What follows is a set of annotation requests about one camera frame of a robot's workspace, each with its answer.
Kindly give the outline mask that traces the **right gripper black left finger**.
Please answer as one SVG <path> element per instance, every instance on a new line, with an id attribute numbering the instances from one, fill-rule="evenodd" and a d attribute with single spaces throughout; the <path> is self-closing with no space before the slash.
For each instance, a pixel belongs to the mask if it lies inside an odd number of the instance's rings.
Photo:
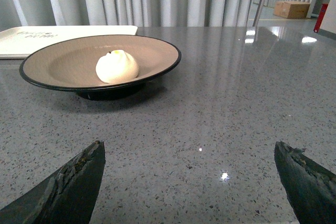
<path id="1" fill-rule="evenodd" d="M 104 143 L 93 142 L 1 209 L 1 223 L 89 223 L 105 162 Z"/>

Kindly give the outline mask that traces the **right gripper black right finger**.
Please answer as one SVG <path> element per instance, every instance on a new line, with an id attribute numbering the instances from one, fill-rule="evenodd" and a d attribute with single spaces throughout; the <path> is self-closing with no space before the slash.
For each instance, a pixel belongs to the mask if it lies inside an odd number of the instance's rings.
<path id="1" fill-rule="evenodd" d="M 274 158 L 287 199 L 299 223 L 335 223 L 335 174 L 304 149 L 276 142 Z"/>

